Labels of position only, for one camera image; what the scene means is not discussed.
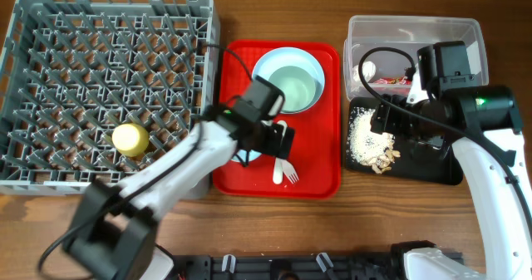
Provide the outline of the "red snack wrapper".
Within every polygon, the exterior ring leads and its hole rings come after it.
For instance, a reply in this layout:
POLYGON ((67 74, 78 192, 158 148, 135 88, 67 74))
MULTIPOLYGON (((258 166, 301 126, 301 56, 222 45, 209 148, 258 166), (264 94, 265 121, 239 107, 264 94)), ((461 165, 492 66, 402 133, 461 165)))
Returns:
POLYGON ((405 76, 401 77, 381 77, 371 82, 372 85, 394 85, 394 86, 410 86, 411 80, 405 76))

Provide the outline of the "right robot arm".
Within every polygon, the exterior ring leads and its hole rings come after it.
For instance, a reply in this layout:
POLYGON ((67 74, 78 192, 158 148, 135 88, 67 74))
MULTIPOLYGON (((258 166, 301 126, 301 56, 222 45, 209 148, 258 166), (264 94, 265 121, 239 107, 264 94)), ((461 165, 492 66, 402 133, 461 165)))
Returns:
POLYGON ((462 41, 438 42, 407 59, 407 80, 419 76, 427 98, 412 102, 380 95, 372 131, 410 140, 436 136, 461 167, 485 250, 483 274, 457 263, 436 247, 401 253, 406 279, 529 279, 531 277, 531 185, 525 163, 524 123, 512 90, 481 86, 470 70, 462 41))

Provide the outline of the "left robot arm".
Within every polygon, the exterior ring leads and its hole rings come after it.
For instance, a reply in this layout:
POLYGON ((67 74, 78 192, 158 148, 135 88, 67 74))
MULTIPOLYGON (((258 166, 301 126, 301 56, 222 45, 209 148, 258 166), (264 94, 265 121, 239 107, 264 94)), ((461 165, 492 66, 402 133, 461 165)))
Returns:
POLYGON ((293 132, 273 123, 284 93, 256 77, 241 96, 209 106, 177 146, 114 186, 94 181, 62 250, 95 279, 166 279, 174 260, 156 245, 160 221, 204 177, 241 151, 287 158, 293 132))

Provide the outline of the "light green bowl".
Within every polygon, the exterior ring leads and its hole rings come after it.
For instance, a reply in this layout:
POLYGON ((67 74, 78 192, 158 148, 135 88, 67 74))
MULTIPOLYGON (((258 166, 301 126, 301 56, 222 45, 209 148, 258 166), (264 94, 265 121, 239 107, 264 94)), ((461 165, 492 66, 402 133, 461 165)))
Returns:
POLYGON ((251 162, 251 161, 254 161, 256 160, 258 157, 260 157, 262 154, 255 151, 255 150, 251 150, 251 151, 246 151, 246 150, 239 150, 233 157, 232 157, 232 161, 233 162, 240 162, 241 160, 243 162, 251 162))
POLYGON ((268 81, 284 93, 283 113, 304 111, 313 103, 316 81, 300 67, 281 67, 269 77, 268 81))

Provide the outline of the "white plastic fork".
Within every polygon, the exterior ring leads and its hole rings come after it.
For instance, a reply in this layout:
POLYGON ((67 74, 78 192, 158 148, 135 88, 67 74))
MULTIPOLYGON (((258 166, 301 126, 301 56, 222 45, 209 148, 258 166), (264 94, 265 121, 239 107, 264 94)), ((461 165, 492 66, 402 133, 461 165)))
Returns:
POLYGON ((283 174, 287 177, 291 184, 296 184, 299 181, 296 169, 288 160, 281 160, 281 167, 283 174))

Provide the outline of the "food scraps rice and nuts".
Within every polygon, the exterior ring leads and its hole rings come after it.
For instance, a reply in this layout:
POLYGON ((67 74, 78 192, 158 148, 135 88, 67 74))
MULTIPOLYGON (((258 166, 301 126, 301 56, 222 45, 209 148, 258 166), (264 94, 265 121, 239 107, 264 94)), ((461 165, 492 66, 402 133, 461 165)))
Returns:
POLYGON ((375 174, 384 174, 401 157, 401 152, 394 148, 395 137, 383 132, 371 131, 374 109, 355 107, 348 136, 347 152, 350 158, 364 167, 369 167, 375 174))

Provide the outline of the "white napkin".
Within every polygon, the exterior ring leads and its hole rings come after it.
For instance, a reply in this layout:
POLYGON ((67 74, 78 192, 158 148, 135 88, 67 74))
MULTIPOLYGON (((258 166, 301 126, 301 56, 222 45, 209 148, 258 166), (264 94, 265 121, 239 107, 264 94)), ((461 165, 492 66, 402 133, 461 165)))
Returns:
MULTIPOLYGON (((359 73, 358 73, 358 67, 359 65, 355 65, 352 69, 352 83, 354 85, 361 82, 359 73)), ((376 75, 377 73, 377 67, 372 61, 365 61, 362 64, 362 75, 364 76, 364 79, 367 83, 370 82, 370 80, 376 75)))

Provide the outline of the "yellow plastic cup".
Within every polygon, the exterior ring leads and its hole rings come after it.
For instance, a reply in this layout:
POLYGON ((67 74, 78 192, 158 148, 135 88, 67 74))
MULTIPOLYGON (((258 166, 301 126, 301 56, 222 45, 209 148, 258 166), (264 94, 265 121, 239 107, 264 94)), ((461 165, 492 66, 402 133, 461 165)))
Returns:
POLYGON ((149 133, 140 125, 122 124, 113 130, 111 142, 122 155, 136 157, 148 148, 149 133))

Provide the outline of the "white plastic spoon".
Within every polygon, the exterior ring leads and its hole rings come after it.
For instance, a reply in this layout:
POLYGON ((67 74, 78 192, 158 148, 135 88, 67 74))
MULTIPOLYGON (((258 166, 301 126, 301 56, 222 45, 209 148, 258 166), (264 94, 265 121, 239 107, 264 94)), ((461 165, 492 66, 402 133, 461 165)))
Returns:
MULTIPOLYGON (((283 134, 286 132, 287 123, 284 120, 278 121, 283 126, 283 134)), ((276 158, 273 168, 273 183, 281 184, 283 182, 283 159, 276 158)))

